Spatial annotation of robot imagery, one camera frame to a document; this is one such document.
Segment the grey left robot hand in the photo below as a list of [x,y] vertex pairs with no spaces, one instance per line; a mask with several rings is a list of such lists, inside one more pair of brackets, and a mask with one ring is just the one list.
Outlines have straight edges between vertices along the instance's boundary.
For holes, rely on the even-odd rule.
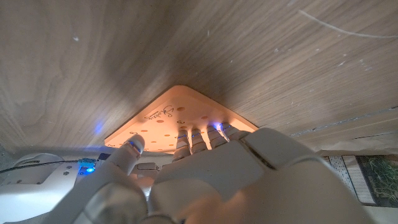
[[133,135],[56,205],[47,223],[371,223],[338,174],[308,147],[269,128],[223,123],[178,134],[149,195],[131,177],[144,151]]

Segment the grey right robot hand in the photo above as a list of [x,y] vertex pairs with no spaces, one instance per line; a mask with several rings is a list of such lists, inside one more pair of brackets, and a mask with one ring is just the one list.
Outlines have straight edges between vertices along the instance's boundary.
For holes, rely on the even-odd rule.
[[162,167],[155,162],[138,163],[134,166],[130,176],[136,181],[144,195],[148,197],[161,169]]

